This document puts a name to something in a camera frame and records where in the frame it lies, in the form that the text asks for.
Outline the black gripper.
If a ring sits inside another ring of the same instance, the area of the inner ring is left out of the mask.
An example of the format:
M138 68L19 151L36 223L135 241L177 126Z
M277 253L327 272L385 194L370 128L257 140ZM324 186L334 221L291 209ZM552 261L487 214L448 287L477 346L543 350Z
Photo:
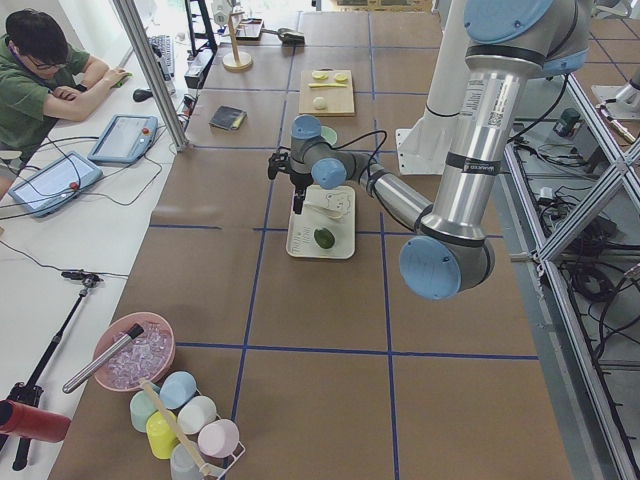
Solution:
M301 213L300 192L305 191L309 187L309 175L294 172L292 174L292 184L296 190L293 196L292 211L294 214L299 215Z

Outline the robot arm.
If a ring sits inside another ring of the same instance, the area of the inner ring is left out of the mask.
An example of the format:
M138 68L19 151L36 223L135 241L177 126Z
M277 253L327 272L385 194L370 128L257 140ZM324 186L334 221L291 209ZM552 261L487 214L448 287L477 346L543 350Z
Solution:
M451 8L445 41L461 40L469 77L437 196L429 201L391 174L371 154L347 153L321 136L321 123L298 116L284 164L301 213L308 186L333 189L354 181L399 223L414 232L402 248L407 286L430 300L450 298L484 282L494 251L481 227L508 142L516 107L530 79L569 74L585 62L589 1L467 1Z

